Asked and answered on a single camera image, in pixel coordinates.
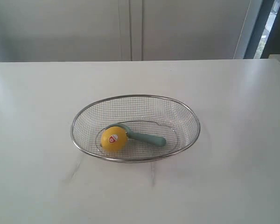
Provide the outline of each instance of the table surface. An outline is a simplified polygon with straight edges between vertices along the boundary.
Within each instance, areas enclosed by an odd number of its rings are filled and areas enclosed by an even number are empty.
[[[124,94],[189,105],[198,141],[140,164],[75,148],[77,112]],[[280,63],[0,63],[0,223],[280,223]]]

